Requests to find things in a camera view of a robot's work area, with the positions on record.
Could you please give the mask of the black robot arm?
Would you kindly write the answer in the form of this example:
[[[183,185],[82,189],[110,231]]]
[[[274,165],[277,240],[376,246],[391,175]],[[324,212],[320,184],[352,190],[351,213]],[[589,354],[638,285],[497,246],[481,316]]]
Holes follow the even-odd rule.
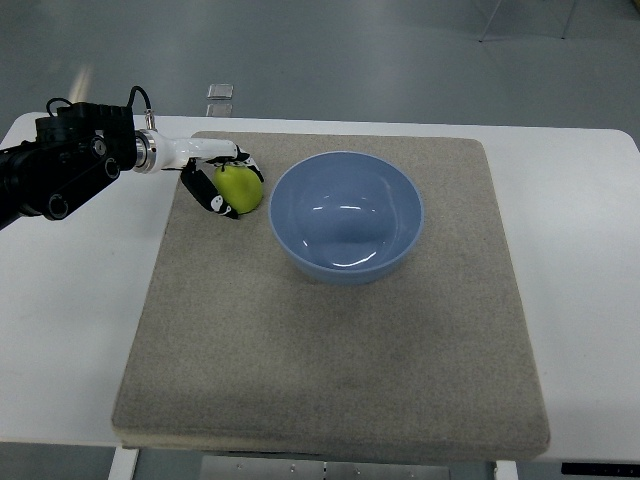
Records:
[[[124,106],[50,99],[47,115],[35,120],[36,139],[1,150],[1,227],[21,217],[62,220],[140,165],[136,95],[151,114],[140,86],[131,88]]]

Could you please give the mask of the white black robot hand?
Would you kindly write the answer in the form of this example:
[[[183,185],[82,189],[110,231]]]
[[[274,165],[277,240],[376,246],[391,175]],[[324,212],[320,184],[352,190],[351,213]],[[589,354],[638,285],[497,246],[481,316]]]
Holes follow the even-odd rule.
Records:
[[[138,173],[177,171],[180,181],[206,210],[237,219],[239,215],[213,184],[214,170],[226,163],[253,166],[264,177],[251,155],[230,140],[207,138],[170,139],[152,130],[136,133]]]

